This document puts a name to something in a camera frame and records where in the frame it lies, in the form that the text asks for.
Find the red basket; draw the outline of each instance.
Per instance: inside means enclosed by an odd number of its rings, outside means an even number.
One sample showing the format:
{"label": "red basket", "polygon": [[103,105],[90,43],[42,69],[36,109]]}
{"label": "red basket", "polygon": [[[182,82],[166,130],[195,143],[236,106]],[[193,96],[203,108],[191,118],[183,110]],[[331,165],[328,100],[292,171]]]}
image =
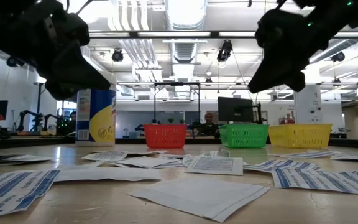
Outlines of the red basket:
{"label": "red basket", "polygon": [[185,124],[145,124],[144,130],[149,148],[179,149],[185,145]]}

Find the blue and white paper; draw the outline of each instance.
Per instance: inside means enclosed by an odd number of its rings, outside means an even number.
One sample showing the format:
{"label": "blue and white paper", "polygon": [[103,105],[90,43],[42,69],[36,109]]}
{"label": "blue and white paper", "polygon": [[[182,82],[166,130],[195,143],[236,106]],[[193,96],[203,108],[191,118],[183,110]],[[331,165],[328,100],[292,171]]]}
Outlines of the blue and white paper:
{"label": "blue and white paper", "polygon": [[281,169],[287,168],[297,168],[303,170],[316,170],[319,169],[320,166],[311,162],[300,162],[293,160],[284,160],[284,159],[274,159],[271,161],[266,161],[261,164],[253,165],[253,166],[244,166],[246,170],[256,170],[261,172],[271,172],[272,168],[278,167]]}
{"label": "blue and white paper", "polygon": [[277,188],[297,187],[358,194],[358,172],[326,172],[300,169],[272,170]]}
{"label": "blue and white paper", "polygon": [[59,170],[16,171],[0,174],[0,215],[24,211],[43,197]]}
{"label": "blue and white paper", "polygon": [[358,156],[352,156],[347,154],[338,154],[331,156],[331,159],[342,161],[358,161]]}
{"label": "blue and white paper", "polygon": [[329,151],[313,151],[313,152],[303,152],[303,153],[295,153],[295,154],[269,154],[270,156],[278,156],[288,159],[312,159],[312,158],[320,158],[326,156],[333,156],[338,154],[339,152],[329,152]]}

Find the person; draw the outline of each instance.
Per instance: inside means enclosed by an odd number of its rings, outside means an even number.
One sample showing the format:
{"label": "person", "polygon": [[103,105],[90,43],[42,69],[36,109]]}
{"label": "person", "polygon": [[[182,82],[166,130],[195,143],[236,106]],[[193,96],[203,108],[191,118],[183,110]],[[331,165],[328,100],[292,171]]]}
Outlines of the person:
{"label": "person", "polygon": [[70,133],[75,131],[76,121],[77,120],[77,112],[73,111],[70,114],[70,120],[68,121],[68,131]]}
{"label": "person", "polygon": [[72,121],[76,121],[76,119],[77,119],[77,111],[73,111],[73,112],[71,112],[71,114],[70,114],[70,118],[71,118],[71,120]]}
{"label": "person", "polygon": [[205,123],[200,126],[200,133],[203,136],[215,136],[219,127],[213,123],[214,115],[206,113],[204,116]]}

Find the yellow basket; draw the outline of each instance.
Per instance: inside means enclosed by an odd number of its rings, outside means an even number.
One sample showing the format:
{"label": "yellow basket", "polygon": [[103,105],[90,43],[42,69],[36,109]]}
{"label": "yellow basket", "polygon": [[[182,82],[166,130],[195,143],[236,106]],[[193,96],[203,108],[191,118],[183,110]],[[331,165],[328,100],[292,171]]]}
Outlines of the yellow basket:
{"label": "yellow basket", "polygon": [[289,148],[327,147],[332,124],[284,124],[268,129],[274,146]]}

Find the pillar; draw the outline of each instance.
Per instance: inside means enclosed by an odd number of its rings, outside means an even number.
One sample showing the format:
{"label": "pillar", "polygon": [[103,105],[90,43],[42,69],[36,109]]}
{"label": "pillar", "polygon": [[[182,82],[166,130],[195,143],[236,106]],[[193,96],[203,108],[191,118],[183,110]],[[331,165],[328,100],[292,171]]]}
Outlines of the pillar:
{"label": "pillar", "polygon": [[[319,68],[308,68],[303,73],[307,83],[321,81]],[[320,86],[305,86],[299,93],[294,93],[294,100],[296,124],[321,124],[323,122]]]}

